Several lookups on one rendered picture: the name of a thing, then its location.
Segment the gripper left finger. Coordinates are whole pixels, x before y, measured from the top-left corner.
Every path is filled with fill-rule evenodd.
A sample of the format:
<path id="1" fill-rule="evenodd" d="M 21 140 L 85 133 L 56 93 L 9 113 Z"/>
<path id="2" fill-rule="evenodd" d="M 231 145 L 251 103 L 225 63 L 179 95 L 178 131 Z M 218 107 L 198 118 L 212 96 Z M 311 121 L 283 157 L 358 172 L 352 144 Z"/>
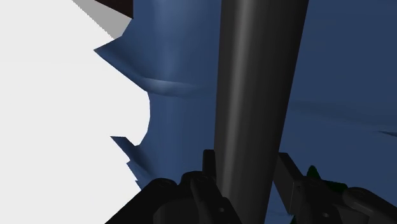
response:
<path id="1" fill-rule="evenodd" d="M 201 171 L 154 179 L 105 224 L 242 224 L 215 179 L 215 152 L 204 150 Z"/>

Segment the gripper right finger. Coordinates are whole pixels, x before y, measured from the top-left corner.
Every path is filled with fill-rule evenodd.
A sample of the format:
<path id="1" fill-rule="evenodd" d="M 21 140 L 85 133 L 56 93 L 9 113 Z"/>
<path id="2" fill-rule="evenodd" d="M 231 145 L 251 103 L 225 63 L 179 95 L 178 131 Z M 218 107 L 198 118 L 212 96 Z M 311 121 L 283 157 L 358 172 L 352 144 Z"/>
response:
<path id="1" fill-rule="evenodd" d="M 397 224 L 397 207 L 361 187 L 321 179 L 314 166 L 303 175 L 287 153 L 279 153 L 274 184 L 290 224 Z"/>

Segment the dark grey cylinder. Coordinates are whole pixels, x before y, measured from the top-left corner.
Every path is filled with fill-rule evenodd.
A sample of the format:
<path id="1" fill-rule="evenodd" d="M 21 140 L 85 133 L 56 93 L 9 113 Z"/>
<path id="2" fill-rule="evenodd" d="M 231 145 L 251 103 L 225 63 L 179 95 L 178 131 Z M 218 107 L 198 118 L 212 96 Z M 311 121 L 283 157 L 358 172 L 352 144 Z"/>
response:
<path id="1" fill-rule="evenodd" d="M 217 185 L 242 224 L 264 224 L 309 0 L 222 0 Z"/>

